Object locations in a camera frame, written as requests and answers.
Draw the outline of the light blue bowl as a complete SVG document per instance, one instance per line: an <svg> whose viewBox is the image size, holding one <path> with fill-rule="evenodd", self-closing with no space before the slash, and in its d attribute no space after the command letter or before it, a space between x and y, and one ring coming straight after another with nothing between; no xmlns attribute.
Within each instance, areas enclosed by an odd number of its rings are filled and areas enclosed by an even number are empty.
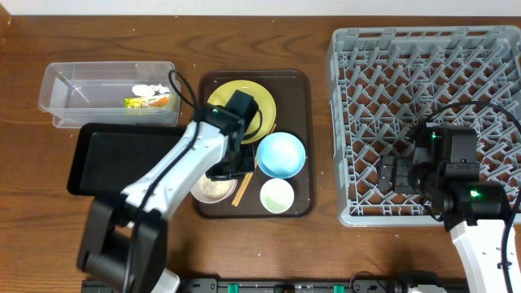
<svg viewBox="0 0 521 293"><path fill-rule="evenodd" d="M261 140L256 151L260 170L272 178L288 179L298 174L306 161L304 144L291 133L272 133Z"/></svg>

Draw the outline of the white bowl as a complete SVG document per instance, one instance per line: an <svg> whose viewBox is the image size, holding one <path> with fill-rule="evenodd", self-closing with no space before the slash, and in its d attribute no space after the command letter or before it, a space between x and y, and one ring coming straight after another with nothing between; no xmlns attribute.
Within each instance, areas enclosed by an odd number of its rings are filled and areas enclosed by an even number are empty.
<svg viewBox="0 0 521 293"><path fill-rule="evenodd" d="M234 192L238 181L236 179L212 181L203 175L192 187L190 192L201 203L218 203Z"/></svg>

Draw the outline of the small pale green cup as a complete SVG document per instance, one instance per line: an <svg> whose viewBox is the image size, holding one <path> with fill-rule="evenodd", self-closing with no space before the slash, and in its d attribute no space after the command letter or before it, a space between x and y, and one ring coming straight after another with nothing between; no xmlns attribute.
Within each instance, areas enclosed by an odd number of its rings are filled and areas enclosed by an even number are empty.
<svg viewBox="0 0 521 293"><path fill-rule="evenodd" d="M294 198L291 184L283 179L270 179L260 189L261 204L273 214L286 212L293 204Z"/></svg>

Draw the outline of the yellow plate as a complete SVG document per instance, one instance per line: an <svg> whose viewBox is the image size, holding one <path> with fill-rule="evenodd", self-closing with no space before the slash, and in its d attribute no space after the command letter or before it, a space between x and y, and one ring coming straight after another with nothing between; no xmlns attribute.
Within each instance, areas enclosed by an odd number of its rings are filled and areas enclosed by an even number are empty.
<svg viewBox="0 0 521 293"><path fill-rule="evenodd" d="M261 117L256 113L242 140L242 144L254 143L272 130L277 113L276 103L264 86L247 80L226 82L212 92L208 102L216 106L225 106L236 90L251 95L259 106Z"/></svg>

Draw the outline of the green snack wrapper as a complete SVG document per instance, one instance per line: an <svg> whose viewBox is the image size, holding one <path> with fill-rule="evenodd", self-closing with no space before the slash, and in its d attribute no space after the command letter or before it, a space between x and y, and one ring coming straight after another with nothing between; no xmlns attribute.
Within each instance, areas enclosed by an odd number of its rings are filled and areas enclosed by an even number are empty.
<svg viewBox="0 0 521 293"><path fill-rule="evenodd" d="M124 107L126 108L146 108L146 107L166 107L169 104L168 95L144 96L136 98L126 98Z"/></svg>

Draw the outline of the white tissue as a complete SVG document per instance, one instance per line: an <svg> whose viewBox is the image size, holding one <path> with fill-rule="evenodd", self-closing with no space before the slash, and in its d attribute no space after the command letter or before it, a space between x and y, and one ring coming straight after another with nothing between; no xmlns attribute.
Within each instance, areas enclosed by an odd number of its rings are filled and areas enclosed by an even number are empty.
<svg viewBox="0 0 521 293"><path fill-rule="evenodd" d="M170 88L161 84L145 85L138 84L132 87L132 93L138 97L155 97L170 94Z"/></svg>

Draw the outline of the rice grains pile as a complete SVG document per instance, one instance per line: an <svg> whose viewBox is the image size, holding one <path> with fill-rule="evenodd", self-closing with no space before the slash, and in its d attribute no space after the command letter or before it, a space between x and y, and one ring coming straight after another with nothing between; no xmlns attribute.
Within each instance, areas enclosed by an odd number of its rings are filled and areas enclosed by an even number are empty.
<svg viewBox="0 0 521 293"><path fill-rule="evenodd" d="M212 181L204 179L200 183L202 192L211 199L220 199L227 195L232 189L233 180L229 181Z"/></svg>

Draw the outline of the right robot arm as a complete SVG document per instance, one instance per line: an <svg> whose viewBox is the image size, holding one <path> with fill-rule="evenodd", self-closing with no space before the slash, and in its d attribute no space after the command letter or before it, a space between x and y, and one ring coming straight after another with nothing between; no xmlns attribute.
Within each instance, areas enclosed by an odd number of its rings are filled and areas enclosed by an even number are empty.
<svg viewBox="0 0 521 293"><path fill-rule="evenodd" d="M443 223L463 263L472 292L518 292L520 266L510 206L502 184L482 181L472 128L418 128L411 157L381 155L378 188L421 195Z"/></svg>

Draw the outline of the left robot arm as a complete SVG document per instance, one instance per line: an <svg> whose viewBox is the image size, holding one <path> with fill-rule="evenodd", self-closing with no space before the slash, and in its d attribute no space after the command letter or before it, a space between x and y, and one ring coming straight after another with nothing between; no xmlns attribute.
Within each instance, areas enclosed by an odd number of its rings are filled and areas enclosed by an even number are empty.
<svg viewBox="0 0 521 293"><path fill-rule="evenodd" d="M241 142L255 101L200 104L186 129L89 123L81 127L67 184L93 199L77 268L118 292L175 292L167 268L169 221L210 172L231 179L253 169Z"/></svg>

